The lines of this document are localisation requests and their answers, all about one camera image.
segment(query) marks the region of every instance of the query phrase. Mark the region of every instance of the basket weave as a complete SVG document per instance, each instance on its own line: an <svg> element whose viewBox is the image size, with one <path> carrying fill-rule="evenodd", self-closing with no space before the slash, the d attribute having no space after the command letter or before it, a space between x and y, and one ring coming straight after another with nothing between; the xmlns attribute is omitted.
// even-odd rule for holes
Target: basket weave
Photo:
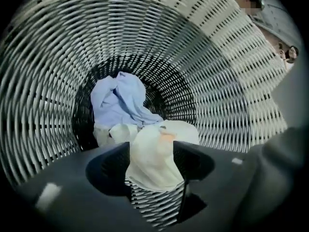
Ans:
<svg viewBox="0 0 309 232"><path fill-rule="evenodd" d="M282 63L233 0L26 0L0 57L0 159L13 186L97 146L90 92L119 71L204 146L247 152L286 128L270 96Z"/></svg>

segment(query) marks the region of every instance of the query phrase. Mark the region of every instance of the woven basket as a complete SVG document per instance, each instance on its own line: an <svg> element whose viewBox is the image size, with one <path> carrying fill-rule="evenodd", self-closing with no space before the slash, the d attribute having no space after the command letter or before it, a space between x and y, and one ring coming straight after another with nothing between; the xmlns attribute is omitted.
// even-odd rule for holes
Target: woven basket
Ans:
<svg viewBox="0 0 309 232"><path fill-rule="evenodd" d="M0 58L0 159L13 186L97 146L90 92L119 71L204 146L247 152L286 128L270 96L282 63L234 0L25 0Z"/></svg>

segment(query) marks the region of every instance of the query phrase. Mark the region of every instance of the ceiling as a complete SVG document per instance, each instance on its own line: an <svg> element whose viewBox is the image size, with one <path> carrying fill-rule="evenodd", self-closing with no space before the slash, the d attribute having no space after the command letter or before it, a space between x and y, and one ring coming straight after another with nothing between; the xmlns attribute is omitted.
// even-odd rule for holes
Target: ceiling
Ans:
<svg viewBox="0 0 309 232"><path fill-rule="evenodd" d="M264 0L265 9L252 20L260 27L268 30L287 45L302 44L301 36L293 19L279 0Z"/></svg>

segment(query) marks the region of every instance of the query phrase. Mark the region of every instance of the wicker basket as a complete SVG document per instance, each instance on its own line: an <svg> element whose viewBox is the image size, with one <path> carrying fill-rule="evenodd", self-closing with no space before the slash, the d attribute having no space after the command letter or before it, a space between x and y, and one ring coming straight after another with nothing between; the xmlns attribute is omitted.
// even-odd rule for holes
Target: wicker basket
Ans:
<svg viewBox="0 0 309 232"><path fill-rule="evenodd" d="M285 71L234 0L26 0L0 43L0 159L13 186L97 146L90 92L133 73L145 106L195 125L201 145L247 152L286 123Z"/></svg>

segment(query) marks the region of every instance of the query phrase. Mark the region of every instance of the laundry basket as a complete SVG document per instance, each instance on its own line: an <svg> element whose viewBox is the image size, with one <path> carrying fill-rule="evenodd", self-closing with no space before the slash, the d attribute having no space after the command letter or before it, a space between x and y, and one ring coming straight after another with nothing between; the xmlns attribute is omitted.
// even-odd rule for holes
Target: laundry basket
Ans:
<svg viewBox="0 0 309 232"><path fill-rule="evenodd" d="M0 159L13 187L97 147L90 92L119 71L145 106L197 127L202 146L248 152L286 129L285 75L234 0L25 0L0 43Z"/></svg>

